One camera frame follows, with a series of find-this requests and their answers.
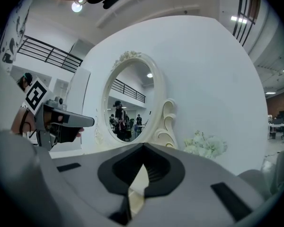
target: white ornate mirror frame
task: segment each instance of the white ornate mirror frame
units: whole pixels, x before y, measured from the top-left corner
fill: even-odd
[[[107,101],[114,80],[121,71],[130,66],[133,62],[142,62],[151,70],[154,81],[154,99],[150,118],[142,133],[132,142],[124,142],[114,135],[108,125],[106,120],[109,117]],[[152,58],[146,54],[134,51],[125,52],[120,56],[119,60],[115,61],[104,86],[101,106],[99,108],[99,118],[95,129],[95,141],[98,146],[103,146],[105,148],[118,148],[128,144],[148,142],[178,148],[177,141],[172,130],[172,121],[176,117],[173,113],[175,109],[175,102],[172,99],[166,98],[166,88],[163,75]]]

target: brown wall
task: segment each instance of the brown wall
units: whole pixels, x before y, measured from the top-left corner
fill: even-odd
[[[284,111],[284,93],[266,99],[268,114],[273,117],[279,114],[279,111]]]

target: floor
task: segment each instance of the floor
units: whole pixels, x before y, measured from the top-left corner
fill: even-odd
[[[261,171],[263,172],[268,185],[271,184],[274,177],[278,153],[284,151],[284,140],[281,139],[282,135],[283,133],[276,133],[275,139],[270,138],[267,140],[265,157]]]

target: mirror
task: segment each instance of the mirror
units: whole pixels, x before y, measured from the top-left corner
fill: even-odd
[[[151,115],[153,94],[150,68],[140,61],[129,63],[109,91],[106,124],[112,134],[125,142],[139,137]]]

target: white backdrop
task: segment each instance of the white backdrop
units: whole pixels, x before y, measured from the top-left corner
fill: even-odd
[[[218,21],[175,16],[148,20],[110,36],[86,56],[91,72],[83,114],[96,117],[103,87],[115,60],[125,51],[152,57],[165,76],[167,94],[177,104],[174,133],[180,149],[199,130],[227,142],[215,161],[234,174],[260,169],[265,152],[267,107],[250,58]],[[82,144],[96,147],[95,127]]]

